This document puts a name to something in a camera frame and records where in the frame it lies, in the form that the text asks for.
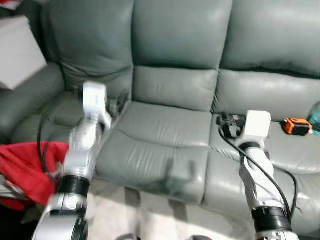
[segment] seat cushion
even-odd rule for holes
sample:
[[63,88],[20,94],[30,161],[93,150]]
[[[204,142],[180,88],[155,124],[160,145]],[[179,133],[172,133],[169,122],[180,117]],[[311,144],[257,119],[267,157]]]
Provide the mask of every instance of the seat cushion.
[[185,203],[202,201],[211,114],[133,102],[102,147],[99,177]]
[[[216,122],[215,114],[203,206],[225,215],[250,218],[245,186],[239,176],[239,153],[219,136]],[[320,237],[320,137],[287,135],[278,122],[272,122],[265,145],[273,164],[291,172],[298,182],[293,230],[303,236]],[[274,177],[291,206],[293,180],[278,170]]]
[[[64,92],[48,103],[41,111],[47,115],[41,132],[41,140],[68,142],[70,130],[84,116],[82,102],[74,94]],[[33,142],[37,140],[42,114],[33,114],[24,120],[14,131],[12,143]]]

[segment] teal object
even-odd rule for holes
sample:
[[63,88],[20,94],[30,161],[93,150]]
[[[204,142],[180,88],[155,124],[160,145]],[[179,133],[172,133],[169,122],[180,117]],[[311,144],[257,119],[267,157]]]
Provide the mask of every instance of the teal object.
[[310,115],[309,123],[312,125],[312,135],[320,136],[320,101],[317,102]]

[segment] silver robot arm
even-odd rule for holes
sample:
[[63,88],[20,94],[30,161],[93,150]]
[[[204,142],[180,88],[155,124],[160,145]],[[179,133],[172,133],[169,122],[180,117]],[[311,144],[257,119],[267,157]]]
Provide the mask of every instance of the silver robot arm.
[[33,234],[32,240],[86,240],[88,223],[87,195],[95,173],[102,129],[111,128],[111,116],[106,112],[107,90],[103,84],[83,85],[84,119],[69,135],[69,150],[65,156],[56,193],[50,198]]
[[[236,140],[239,146],[273,180],[274,167],[265,153],[271,115],[265,111],[248,111],[245,127]],[[255,224],[257,240],[299,240],[292,232],[284,199],[272,181],[247,157],[239,170],[245,195]]]

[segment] sofa armrest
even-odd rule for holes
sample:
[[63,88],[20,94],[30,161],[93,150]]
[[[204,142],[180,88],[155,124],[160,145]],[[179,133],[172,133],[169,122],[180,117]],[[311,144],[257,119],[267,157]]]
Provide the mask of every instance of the sofa armrest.
[[15,90],[0,91],[0,136],[10,139],[17,125],[65,90],[58,65],[49,63]]

